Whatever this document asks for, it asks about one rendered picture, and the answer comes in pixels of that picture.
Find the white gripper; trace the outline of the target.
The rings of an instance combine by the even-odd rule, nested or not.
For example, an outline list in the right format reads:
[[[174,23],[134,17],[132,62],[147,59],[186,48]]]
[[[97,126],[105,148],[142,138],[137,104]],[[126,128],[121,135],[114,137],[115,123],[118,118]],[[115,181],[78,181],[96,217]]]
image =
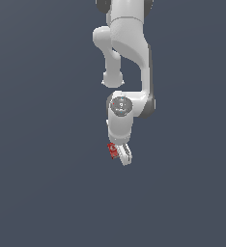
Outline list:
[[[124,166],[131,163],[132,154],[128,144],[122,144],[121,146],[116,146],[118,155]]]

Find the small red block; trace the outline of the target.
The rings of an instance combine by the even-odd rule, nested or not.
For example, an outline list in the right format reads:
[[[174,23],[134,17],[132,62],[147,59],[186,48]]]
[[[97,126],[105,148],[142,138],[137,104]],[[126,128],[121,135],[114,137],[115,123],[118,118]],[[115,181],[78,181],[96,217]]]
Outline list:
[[[115,147],[115,145],[113,143],[109,143],[107,145],[108,149],[109,149],[109,152],[110,152],[110,155],[111,155],[111,158],[114,159],[114,158],[118,158],[119,157],[119,154],[118,154],[118,151],[117,151],[117,148]]]

